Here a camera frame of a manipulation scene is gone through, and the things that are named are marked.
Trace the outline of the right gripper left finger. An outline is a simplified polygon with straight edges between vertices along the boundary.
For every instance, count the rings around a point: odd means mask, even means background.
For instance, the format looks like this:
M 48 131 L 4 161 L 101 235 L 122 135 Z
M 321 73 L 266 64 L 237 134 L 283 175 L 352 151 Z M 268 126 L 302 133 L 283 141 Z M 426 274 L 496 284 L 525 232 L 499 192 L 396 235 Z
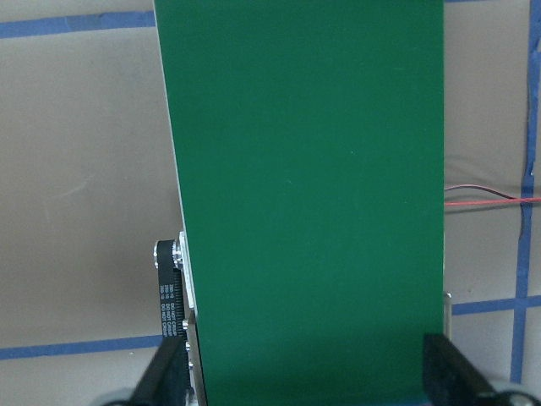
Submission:
M 164 338 L 134 389 L 132 405 L 183 404 L 183 339 Z

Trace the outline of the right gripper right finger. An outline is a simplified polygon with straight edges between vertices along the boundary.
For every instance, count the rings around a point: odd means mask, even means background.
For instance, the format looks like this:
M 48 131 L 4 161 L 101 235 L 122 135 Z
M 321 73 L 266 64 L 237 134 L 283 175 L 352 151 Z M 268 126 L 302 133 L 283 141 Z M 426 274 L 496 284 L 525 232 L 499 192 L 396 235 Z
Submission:
M 425 334 L 423 390 L 432 405 L 496 405 L 488 380 L 443 334 Z

